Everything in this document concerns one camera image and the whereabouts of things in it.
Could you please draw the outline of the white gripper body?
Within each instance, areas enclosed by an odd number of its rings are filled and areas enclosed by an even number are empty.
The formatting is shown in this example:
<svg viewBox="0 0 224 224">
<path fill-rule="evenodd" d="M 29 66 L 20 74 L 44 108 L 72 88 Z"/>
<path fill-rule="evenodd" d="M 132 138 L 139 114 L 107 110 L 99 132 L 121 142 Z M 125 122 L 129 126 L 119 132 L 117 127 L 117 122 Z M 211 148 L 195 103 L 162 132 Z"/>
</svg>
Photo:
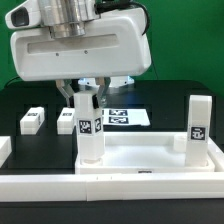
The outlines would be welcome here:
<svg viewBox="0 0 224 224">
<path fill-rule="evenodd" d="M 25 81 L 138 76 L 151 65 L 144 12 L 114 10 L 85 24 L 80 37 L 53 39 L 47 28 L 17 31 L 10 45 Z"/>
</svg>

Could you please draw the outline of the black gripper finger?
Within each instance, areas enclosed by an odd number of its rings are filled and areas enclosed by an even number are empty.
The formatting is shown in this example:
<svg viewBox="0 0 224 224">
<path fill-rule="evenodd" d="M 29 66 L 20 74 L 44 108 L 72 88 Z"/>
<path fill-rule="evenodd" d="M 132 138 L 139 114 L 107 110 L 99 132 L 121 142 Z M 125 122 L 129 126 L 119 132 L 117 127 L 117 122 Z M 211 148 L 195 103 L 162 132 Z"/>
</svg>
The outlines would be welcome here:
<svg viewBox="0 0 224 224">
<path fill-rule="evenodd" d="M 100 77 L 95 79 L 99 86 L 97 94 L 93 98 L 95 108 L 103 108 L 106 106 L 106 93 L 109 88 L 111 79 L 109 77 Z"/>
<path fill-rule="evenodd" d="M 56 87 L 65 98 L 67 106 L 69 108 L 73 108 L 74 107 L 74 100 L 73 100 L 74 91 L 71 87 L 71 80 L 70 79 L 57 80 Z"/>
</svg>

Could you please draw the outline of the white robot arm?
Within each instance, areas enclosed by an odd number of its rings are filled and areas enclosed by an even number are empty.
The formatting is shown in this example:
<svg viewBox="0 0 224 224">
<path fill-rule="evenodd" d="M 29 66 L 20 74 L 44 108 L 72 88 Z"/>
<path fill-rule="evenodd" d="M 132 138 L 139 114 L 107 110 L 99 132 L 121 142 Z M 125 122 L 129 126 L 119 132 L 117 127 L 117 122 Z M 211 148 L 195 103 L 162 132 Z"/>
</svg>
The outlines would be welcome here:
<svg viewBox="0 0 224 224">
<path fill-rule="evenodd" d="M 65 98 L 73 79 L 94 78 L 95 104 L 106 103 L 112 77 L 138 76 L 151 65 L 150 17 L 134 0 L 26 0 L 5 16 L 24 81 L 54 80 Z"/>
</svg>

